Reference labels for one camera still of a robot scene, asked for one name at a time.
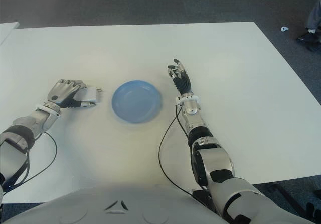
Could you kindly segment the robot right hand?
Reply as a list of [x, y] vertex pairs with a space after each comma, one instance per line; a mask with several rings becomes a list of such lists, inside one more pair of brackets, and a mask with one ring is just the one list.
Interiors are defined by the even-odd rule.
[[180, 95], [192, 94], [189, 76], [178, 59], [173, 59], [176, 65], [168, 65], [168, 75], [172, 79]]

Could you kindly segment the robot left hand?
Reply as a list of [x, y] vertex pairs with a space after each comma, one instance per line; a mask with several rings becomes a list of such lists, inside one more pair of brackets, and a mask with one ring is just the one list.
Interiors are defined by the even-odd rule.
[[54, 110], [96, 106], [94, 102], [78, 101], [74, 98], [79, 90], [84, 88], [87, 88], [87, 86], [82, 80], [60, 79], [49, 92], [44, 106]]

